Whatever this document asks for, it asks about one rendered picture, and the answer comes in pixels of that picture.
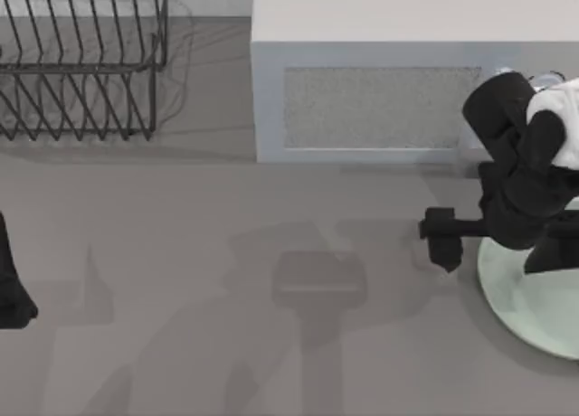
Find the grey microwave knob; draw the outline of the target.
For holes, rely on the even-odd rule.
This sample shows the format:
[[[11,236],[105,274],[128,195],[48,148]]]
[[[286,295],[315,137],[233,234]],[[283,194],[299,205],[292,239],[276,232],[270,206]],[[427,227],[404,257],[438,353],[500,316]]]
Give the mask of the grey microwave knob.
[[[530,76],[528,81],[533,89],[539,92],[564,83],[565,75],[558,71],[550,71]]]

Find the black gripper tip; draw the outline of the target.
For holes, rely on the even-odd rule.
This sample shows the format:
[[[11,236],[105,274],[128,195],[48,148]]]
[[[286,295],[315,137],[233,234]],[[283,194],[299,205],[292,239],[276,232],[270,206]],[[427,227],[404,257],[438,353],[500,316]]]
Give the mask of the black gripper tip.
[[[5,217],[0,212],[0,330],[24,329],[38,314],[17,273]]]

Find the pale microwave oven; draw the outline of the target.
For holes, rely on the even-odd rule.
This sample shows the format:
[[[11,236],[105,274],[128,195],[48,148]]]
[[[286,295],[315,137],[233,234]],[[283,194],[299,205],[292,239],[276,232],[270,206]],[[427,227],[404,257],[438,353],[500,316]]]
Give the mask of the pale microwave oven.
[[[253,0],[251,57],[259,162],[450,164],[483,80],[579,78],[579,0]]]

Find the pale green plate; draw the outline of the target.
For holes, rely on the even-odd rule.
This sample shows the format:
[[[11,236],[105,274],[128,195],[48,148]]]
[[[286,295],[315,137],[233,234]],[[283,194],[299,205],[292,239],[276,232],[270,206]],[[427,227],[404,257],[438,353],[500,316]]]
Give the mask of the pale green plate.
[[[499,322],[522,342],[579,362],[579,266],[527,273],[532,252],[483,239],[477,258],[483,296]]]

